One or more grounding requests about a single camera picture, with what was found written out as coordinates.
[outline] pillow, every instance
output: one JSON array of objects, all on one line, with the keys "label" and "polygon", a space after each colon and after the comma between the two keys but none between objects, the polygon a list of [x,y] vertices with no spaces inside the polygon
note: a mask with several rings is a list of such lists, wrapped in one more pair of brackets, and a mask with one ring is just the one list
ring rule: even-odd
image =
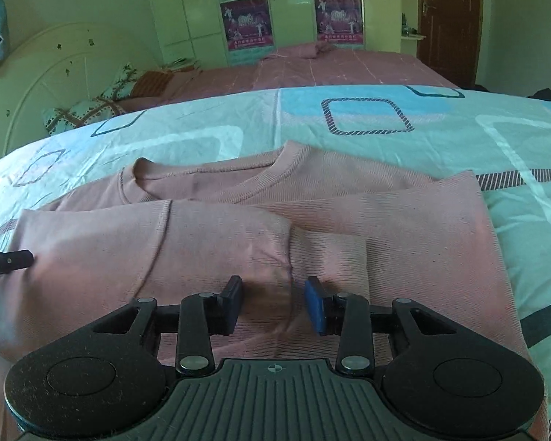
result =
[{"label": "pillow", "polygon": [[140,71],[128,63],[122,68],[116,81],[101,96],[113,101],[130,97],[159,97],[173,78],[170,70]]},{"label": "pillow", "polygon": [[163,104],[169,104],[177,99],[187,84],[200,74],[200,70],[194,68],[182,72],[177,70],[173,73],[171,81],[169,81],[163,94],[159,97],[131,97],[122,101],[117,101],[118,105],[127,113],[135,111],[143,111],[152,107],[157,107]]},{"label": "pillow", "polygon": [[114,101],[104,97],[95,97],[81,101],[71,109],[53,107],[43,112],[43,122],[47,132],[53,136],[88,124],[106,121],[115,116],[126,114]]}]

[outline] door handle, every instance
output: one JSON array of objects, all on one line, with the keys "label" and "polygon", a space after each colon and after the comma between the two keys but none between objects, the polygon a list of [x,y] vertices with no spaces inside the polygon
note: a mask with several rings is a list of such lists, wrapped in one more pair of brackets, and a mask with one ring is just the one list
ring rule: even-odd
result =
[{"label": "door handle", "polygon": [[423,16],[426,16],[426,14],[428,13],[429,8],[436,9],[436,6],[434,6],[432,4],[429,4],[428,1],[424,0],[424,2],[422,3],[422,15]]}]

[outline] shelf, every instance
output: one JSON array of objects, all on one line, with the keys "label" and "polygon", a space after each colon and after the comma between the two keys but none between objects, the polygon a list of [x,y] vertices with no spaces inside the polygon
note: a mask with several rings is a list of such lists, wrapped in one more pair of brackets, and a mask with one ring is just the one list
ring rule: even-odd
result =
[{"label": "shelf", "polygon": [[417,41],[417,42],[424,40],[424,38],[426,38],[426,36],[423,36],[423,35],[402,36],[403,40]]}]

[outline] pink blanket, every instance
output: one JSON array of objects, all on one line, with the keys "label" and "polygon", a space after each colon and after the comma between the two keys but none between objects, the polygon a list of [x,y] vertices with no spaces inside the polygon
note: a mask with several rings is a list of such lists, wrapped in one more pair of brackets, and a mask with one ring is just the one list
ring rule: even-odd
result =
[{"label": "pink blanket", "polygon": [[409,54],[338,49],[309,43],[278,49],[255,66],[203,71],[160,98],[121,102],[124,110],[138,111],[163,104],[213,96],[276,89],[330,85],[425,85],[456,88]]},{"label": "pink blanket", "polygon": [[[9,363],[128,303],[172,305],[245,281],[222,358],[334,358],[304,308],[310,275],[375,305],[411,297],[530,360],[475,176],[428,175],[288,141],[200,166],[138,159],[41,210],[25,210],[9,251],[36,263],[0,276],[0,377]],[[158,358],[172,365],[176,337]],[[376,361],[391,360],[375,337]],[[2,403],[0,440],[17,430]],[[547,439],[547,396],[531,428]]]}]

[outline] metal screw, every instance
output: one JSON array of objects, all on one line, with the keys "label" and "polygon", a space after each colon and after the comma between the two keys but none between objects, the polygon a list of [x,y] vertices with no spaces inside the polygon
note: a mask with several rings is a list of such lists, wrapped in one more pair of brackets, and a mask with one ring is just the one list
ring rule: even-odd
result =
[{"label": "metal screw", "polygon": [[199,355],[186,356],[180,361],[180,366],[184,370],[197,371],[208,366],[208,360]]},{"label": "metal screw", "polygon": [[364,370],[370,365],[370,361],[364,356],[353,355],[345,356],[341,360],[341,364],[350,371]]}]

